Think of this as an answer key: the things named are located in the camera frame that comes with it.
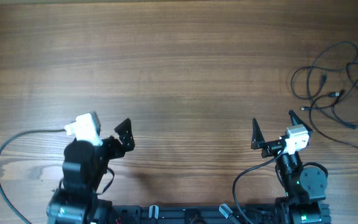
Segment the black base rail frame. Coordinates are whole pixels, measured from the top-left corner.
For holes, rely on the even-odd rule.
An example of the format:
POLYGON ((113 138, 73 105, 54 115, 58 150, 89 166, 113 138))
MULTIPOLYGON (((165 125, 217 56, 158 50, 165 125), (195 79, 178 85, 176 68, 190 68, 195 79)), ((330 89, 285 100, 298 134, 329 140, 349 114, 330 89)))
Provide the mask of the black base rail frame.
POLYGON ((239 211, 226 204, 215 207, 115 206, 112 224, 141 223, 316 223, 332 222, 327 204, 247 204, 239 211))

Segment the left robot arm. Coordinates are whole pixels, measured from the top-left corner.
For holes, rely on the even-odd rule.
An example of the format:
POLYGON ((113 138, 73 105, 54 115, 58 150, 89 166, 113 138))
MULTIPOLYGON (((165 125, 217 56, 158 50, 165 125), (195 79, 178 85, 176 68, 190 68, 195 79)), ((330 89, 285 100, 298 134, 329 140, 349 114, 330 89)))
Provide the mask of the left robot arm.
POLYGON ((64 150, 63 179, 59 182, 46 213, 48 223, 120 223, 121 218, 112 202, 98 198, 102 177, 114 171, 109 161, 133 151, 135 142, 129 118, 114 128, 101 145, 75 138, 64 150))

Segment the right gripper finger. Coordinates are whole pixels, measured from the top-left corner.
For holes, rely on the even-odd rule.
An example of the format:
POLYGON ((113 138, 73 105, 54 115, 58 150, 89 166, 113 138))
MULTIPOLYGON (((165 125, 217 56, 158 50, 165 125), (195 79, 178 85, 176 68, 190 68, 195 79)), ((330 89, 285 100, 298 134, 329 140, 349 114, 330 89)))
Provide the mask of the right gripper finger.
POLYGON ((290 115, 290 120, 293 126, 303 125, 309 136, 313 133, 313 130, 302 119, 300 119, 293 110, 290 110, 288 114, 290 115))
POLYGON ((265 144, 265 139, 260 130, 260 126, 255 118, 252 119, 252 140, 251 148, 253 150, 263 148, 265 144))

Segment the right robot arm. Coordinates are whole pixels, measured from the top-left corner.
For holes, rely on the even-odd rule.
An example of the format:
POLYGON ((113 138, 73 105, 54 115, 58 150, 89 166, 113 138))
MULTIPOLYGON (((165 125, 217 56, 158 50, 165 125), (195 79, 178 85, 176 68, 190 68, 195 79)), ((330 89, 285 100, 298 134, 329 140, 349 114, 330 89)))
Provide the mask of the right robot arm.
POLYGON ((291 126, 275 141, 265 141, 257 120, 252 120, 252 149, 263 158, 272 157, 286 196, 275 199, 276 223, 331 223, 329 205, 324 204, 328 170, 316 162, 304 163, 299 152, 309 146, 313 130, 294 111, 288 112, 291 126))

